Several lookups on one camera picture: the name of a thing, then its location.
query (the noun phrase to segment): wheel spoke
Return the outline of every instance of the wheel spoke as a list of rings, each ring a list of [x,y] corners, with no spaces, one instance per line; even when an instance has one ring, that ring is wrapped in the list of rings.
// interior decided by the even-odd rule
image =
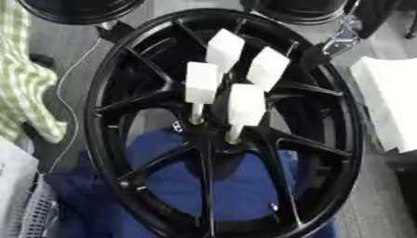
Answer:
[[[302,97],[311,97],[315,99],[337,100],[343,97],[342,92],[328,90],[326,88],[309,86],[300,83],[280,83],[268,94],[269,101],[276,102],[285,95],[296,95]]]
[[[184,25],[182,22],[178,20],[174,20],[172,24],[176,27],[178,30],[178,36],[182,38],[180,42],[182,44],[184,42],[193,44],[197,46],[198,51],[206,52],[207,50],[207,44],[200,38],[198,34],[196,34],[193,30],[191,30],[189,27]]]
[[[277,143],[279,148],[283,150],[307,152],[339,160],[346,160],[351,156],[349,152],[331,148],[323,143],[285,133],[272,127],[255,128],[255,130],[266,135],[270,141]]]
[[[211,141],[201,152],[202,172],[201,193],[203,197],[201,226],[206,237],[215,237],[215,221],[213,210],[213,149]]]
[[[155,159],[150,160],[142,167],[135,169],[126,175],[119,178],[120,181],[133,182],[135,180],[146,179],[153,173],[172,165],[181,159],[187,158],[187,154],[193,150],[193,147],[188,143],[183,143],[181,146],[165,152]]]
[[[256,153],[261,158],[276,187],[277,199],[279,202],[279,206],[275,213],[277,216],[276,220],[282,223],[295,223],[297,226],[302,226],[295,198],[292,193],[290,180],[284,165],[279,158],[277,152],[278,149],[267,137],[268,135],[263,134],[263,132],[250,130],[249,134],[254,135],[255,145],[258,148]]]
[[[97,113],[123,114],[133,110],[138,111],[147,108],[158,108],[161,104],[163,104],[164,100],[181,98],[182,91],[182,87],[178,90],[156,90],[155,92],[147,93],[141,96],[135,96],[130,99],[121,100],[113,104],[101,107],[97,109]]]
[[[280,139],[278,143],[279,147],[285,150],[308,152],[311,154],[323,155],[325,158],[330,157],[343,161],[351,156],[349,152],[331,148],[330,146],[311,139],[286,133],[282,133],[282,139]]]
[[[151,69],[159,78],[164,80],[166,83],[174,82],[174,80],[164,70],[162,70],[159,66],[154,64],[152,61],[141,56],[138,52],[136,52],[132,48],[127,48],[127,50],[128,50],[128,53],[134,57],[133,59],[136,59],[140,63],[146,65],[149,69]]]

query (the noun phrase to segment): white cube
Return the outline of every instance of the white cube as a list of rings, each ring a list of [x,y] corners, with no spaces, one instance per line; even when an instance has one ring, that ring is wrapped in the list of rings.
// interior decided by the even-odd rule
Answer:
[[[189,62],[185,80],[185,100],[189,103],[212,104],[219,83],[219,67],[209,63]]]
[[[289,66],[290,60],[286,56],[266,47],[252,62],[248,79],[265,92],[271,91]]]
[[[222,29],[208,42],[206,62],[219,66],[222,73],[228,73],[239,61],[244,46],[244,39]]]
[[[234,84],[229,98],[229,123],[257,126],[266,112],[265,95],[254,85]]]

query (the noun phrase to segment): gray carpet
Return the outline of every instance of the gray carpet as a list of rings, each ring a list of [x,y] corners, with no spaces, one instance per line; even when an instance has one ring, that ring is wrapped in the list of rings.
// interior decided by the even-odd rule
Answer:
[[[154,16],[190,7],[240,8],[237,0],[154,0],[147,1],[145,6],[129,14],[127,22],[138,25]],[[365,55],[388,60],[417,57],[417,40],[405,40],[402,37],[410,21],[411,16],[397,13],[370,40],[340,56],[334,63],[341,69],[345,69]],[[314,28],[290,27],[316,42],[328,37],[337,27],[337,22]],[[95,39],[97,39],[97,35],[92,27],[61,26],[43,20],[34,20],[31,47],[33,52],[53,57],[57,63],[57,73],[62,75],[93,45]],[[111,46],[108,43],[101,44],[69,76],[65,83],[63,96],[75,107],[81,123],[88,86],[102,57]],[[63,120],[68,118],[62,105],[55,100],[52,90],[45,96],[45,101],[58,118]],[[169,119],[158,122],[147,120],[149,114],[153,117],[155,113],[162,112],[148,112],[138,116],[131,136],[133,137],[135,133],[140,134],[146,128],[156,128],[169,121]],[[36,140],[36,155],[42,159],[44,167],[48,167],[51,161],[57,157],[71,136],[72,134],[69,133],[59,146],[49,145],[41,139]],[[71,168],[76,163],[76,154],[84,148],[84,132],[81,129],[75,145],[64,156],[59,169]],[[337,216],[337,226],[341,238],[417,237],[400,197],[396,178],[387,165],[387,162],[401,163],[415,160],[415,158],[415,153],[402,156],[397,156],[394,153],[382,154],[377,152],[367,139],[359,180],[349,201]]]

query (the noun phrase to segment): blue fabric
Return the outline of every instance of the blue fabric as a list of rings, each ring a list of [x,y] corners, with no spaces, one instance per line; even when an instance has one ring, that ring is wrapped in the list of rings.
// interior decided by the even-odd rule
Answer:
[[[138,137],[128,149],[132,167],[140,167],[157,155],[182,143],[182,138],[165,131]],[[281,151],[290,184],[295,183],[296,162],[290,152]],[[60,238],[154,238],[153,233],[134,219],[94,174],[87,154],[70,175],[56,175],[49,182],[61,199]],[[184,163],[171,165],[150,177],[150,190],[161,200],[183,212],[199,216],[201,197],[199,181]],[[214,212],[218,220],[248,220],[271,214],[276,192],[259,158],[248,154],[235,173],[214,185]],[[313,237],[332,238],[328,226]]]

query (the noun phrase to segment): black wheel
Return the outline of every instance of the black wheel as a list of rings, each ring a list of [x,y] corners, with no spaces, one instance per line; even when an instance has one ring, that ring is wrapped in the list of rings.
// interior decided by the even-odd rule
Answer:
[[[241,60],[228,73],[208,120],[189,123],[184,102],[186,63],[203,61],[207,41],[225,28],[247,43]],[[237,145],[225,142],[229,128],[222,110],[232,83],[246,82],[251,60],[264,46],[286,53],[294,41],[292,63],[266,95],[268,114],[247,128]],[[198,9],[170,14],[140,26],[121,40],[98,69],[87,99],[87,144],[97,167],[117,197],[140,222],[169,237],[303,237],[316,231],[341,208],[359,172],[362,131],[356,105],[345,82],[331,65],[305,73],[298,64],[311,44],[272,20],[224,9]],[[182,126],[182,146],[133,169],[125,156],[127,131],[134,115],[145,109],[172,112]],[[290,133],[269,125],[271,111],[283,115]],[[308,170],[307,183],[289,185],[276,150],[299,154],[298,167]],[[221,221],[213,216],[213,163],[255,154],[264,164],[280,199],[277,211],[247,221]],[[184,157],[202,165],[202,215],[195,218],[161,201],[147,179]]]
[[[60,24],[90,25],[115,20],[144,0],[19,0],[34,16]]]

